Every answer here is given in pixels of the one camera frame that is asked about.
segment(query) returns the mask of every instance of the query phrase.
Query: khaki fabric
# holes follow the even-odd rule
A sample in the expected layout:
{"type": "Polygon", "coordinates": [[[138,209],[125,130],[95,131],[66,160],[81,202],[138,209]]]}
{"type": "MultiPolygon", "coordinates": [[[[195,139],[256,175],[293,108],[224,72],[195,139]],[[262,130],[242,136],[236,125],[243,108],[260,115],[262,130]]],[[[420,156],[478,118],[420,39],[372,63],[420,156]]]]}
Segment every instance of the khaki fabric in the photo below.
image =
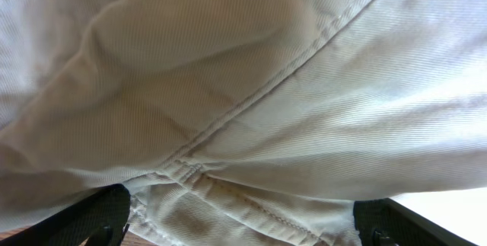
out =
{"type": "Polygon", "coordinates": [[[485,0],[33,2],[0,230],[123,183],[158,244],[359,245],[354,200],[487,187],[485,0]]]}

